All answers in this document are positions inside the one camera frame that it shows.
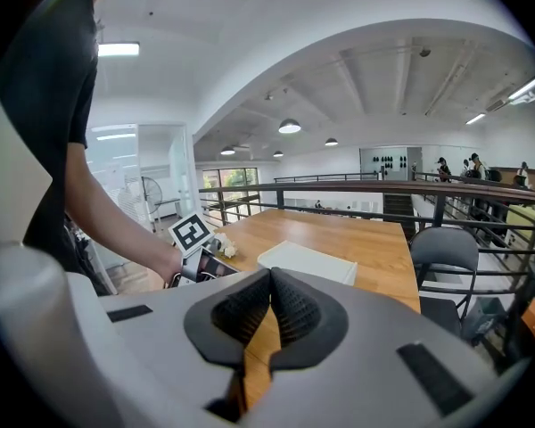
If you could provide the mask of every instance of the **floor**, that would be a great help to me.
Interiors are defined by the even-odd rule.
[[[164,241],[172,243],[168,228],[177,223],[178,220],[180,220],[178,216],[164,218],[161,221],[161,227],[158,227],[160,229],[156,235]],[[161,277],[154,271],[137,265],[132,261],[125,265],[108,269],[107,274],[115,284],[118,293],[152,292],[161,290],[163,285]]]

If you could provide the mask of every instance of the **black chair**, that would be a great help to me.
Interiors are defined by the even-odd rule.
[[[410,244],[410,255],[415,266],[421,266],[416,277],[418,290],[422,287],[431,265],[450,265],[472,272],[470,290],[457,305],[452,300],[420,297],[420,310],[423,316],[459,337],[462,329],[461,322],[467,314],[472,298],[480,256],[475,239],[460,228],[433,226],[426,228],[413,238]],[[464,303],[464,312],[460,318],[457,309]]]

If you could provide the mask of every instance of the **wooden tabletop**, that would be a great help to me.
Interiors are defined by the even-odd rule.
[[[415,272],[400,224],[267,210],[216,233],[226,233],[235,242],[238,254],[228,261],[241,271],[256,270],[261,253],[290,241],[357,262],[355,287],[388,295],[420,312]],[[250,407],[269,388],[269,357],[277,350],[279,331],[270,309],[245,353],[244,385]]]

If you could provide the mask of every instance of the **person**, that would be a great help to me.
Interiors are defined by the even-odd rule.
[[[529,167],[527,166],[527,163],[522,161],[521,167],[517,170],[517,176],[524,177],[523,187],[529,188],[529,174],[527,173],[528,169]]]
[[[97,72],[94,3],[45,0],[0,61],[4,111],[52,178],[24,243],[49,253],[66,271],[84,274],[65,236],[67,211],[98,243],[168,283],[181,270],[180,251],[121,211],[87,167],[86,124]]]
[[[470,170],[470,163],[467,159],[464,159],[464,166],[462,167],[462,172],[460,173],[461,177],[465,177],[467,172]]]
[[[485,176],[485,167],[483,166],[482,162],[480,161],[480,156],[477,153],[472,154],[472,158],[470,159],[473,162],[473,168],[472,171],[478,173],[476,176],[478,179],[481,179],[482,181],[486,180]]]
[[[437,163],[440,164],[440,167],[438,168],[438,173],[440,174],[440,181],[451,182],[448,176],[452,176],[452,172],[449,170],[446,159],[440,157]]]

